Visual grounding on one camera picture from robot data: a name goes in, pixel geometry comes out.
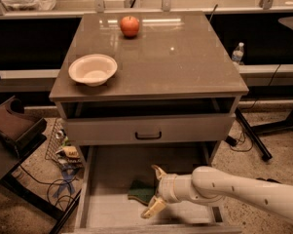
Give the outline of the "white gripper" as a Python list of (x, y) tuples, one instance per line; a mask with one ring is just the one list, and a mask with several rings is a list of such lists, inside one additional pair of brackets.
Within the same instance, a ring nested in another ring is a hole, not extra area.
[(157, 196), (153, 196), (148, 207), (141, 214), (142, 218), (151, 218), (161, 212), (166, 203), (180, 203), (182, 201), (196, 202), (198, 191), (192, 184), (190, 175), (166, 174), (158, 165), (152, 165), (156, 179), (159, 180)]

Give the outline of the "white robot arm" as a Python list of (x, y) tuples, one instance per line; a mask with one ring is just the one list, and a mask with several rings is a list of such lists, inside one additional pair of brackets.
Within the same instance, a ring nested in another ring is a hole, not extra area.
[(208, 166), (197, 167), (188, 175), (167, 174), (157, 165), (152, 168), (159, 183), (143, 218), (157, 215), (168, 204), (211, 205), (227, 196), (293, 224), (292, 185), (230, 175)]

